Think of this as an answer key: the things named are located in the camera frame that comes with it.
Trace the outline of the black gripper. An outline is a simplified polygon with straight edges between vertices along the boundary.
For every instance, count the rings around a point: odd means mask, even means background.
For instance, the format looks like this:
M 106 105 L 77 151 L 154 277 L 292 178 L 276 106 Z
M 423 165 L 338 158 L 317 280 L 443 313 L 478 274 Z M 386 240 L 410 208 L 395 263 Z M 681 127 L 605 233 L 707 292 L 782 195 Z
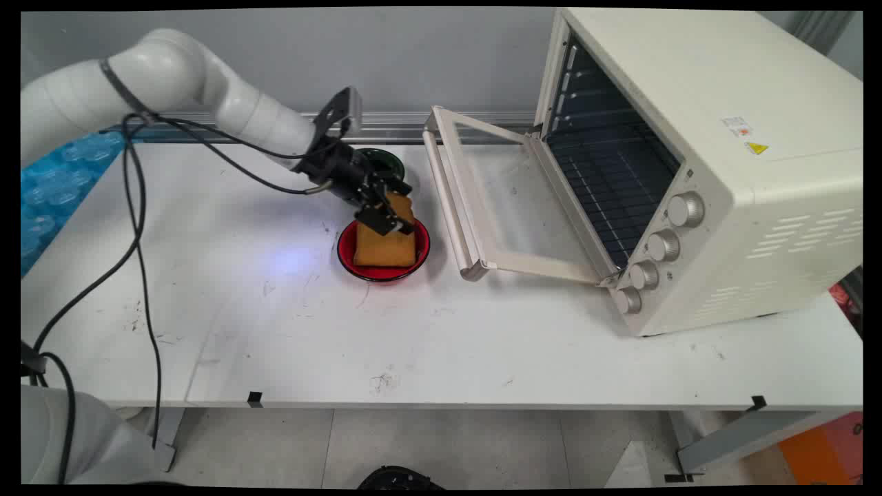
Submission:
M 355 219 L 379 236 L 391 232 L 413 233 L 413 202 L 407 197 L 413 188 L 408 183 L 399 178 L 378 179 L 377 173 L 384 172 L 385 167 L 379 167 L 371 155 L 356 150 L 339 138 L 319 138 L 309 151 L 309 156 L 296 163 L 293 172 L 305 175 L 315 185 L 330 182 L 327 191 L 351 206 L 365 205 L 355 213 Z M 379 194 L 383 191 L 399 196 L 380 200 Z

